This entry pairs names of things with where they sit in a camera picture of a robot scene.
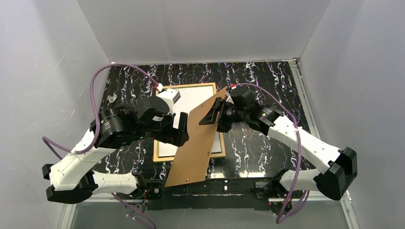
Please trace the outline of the brown backing board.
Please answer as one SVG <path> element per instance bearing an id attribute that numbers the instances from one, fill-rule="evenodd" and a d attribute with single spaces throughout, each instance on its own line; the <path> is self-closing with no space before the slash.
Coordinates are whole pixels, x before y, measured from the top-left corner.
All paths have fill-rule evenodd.
<path id="1" fill-rule="evenodd" d="M 205 180 L 215 135 L 217 134 L 217 123 L 199 125 L 199 122 L 208 114 L 216 98 L 225 98 L 226 89 L 227 87 L 224 87 L 210 98 L 200 102 L 189 112 L 187 121 L 189 140 L 177 149 L 165 187 Z"/>

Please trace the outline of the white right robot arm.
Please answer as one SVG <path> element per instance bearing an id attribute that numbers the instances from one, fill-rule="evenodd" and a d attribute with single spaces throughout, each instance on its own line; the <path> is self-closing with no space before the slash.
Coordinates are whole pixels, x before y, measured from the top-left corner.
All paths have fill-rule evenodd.
<path id="1" fill-rule="evenodd" d="M 295 127 L 280 110 L 260 105 L 248 88 L 237 87 L 224 99 L 215 99 L 199 125 L 217 124 L 217 131 L 226 133 L 233 123 L 246 123 L 251 129 L 280 141 L 301 153 L 315 167 L 299 172 L 298 177 L 295 177 L 294 170 L 280 171 L 270 183 L 255 188 L 264 198 L 283 197 L 290 190 L 308 190 L 318 191 L 332 200 L 341 200 L 357 177 L 357 153 L 353 149 L 339 149 Z"/>

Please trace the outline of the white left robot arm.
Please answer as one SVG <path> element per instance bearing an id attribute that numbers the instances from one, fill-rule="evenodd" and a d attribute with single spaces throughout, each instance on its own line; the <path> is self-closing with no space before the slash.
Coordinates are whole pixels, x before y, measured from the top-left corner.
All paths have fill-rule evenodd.
<path id="1" fill-rule="evenodd" d="M 47 200 L 76 204 L 105 193 L 145 197 L 149 187 L 139 172 L 106 174 L 94 171 L 93 167 L 122 146 L 145 138 L 177 147 L 184 145 L 189 140 L 188 114 L 179 113 L 178 127 L 173 127 L 174 107 L 180 97 L 178 90 L 169 88 L 135 105 L 120 104 L 100 112 L 64 158 L 42 167 L 43 177 L 50 181 Z"/>

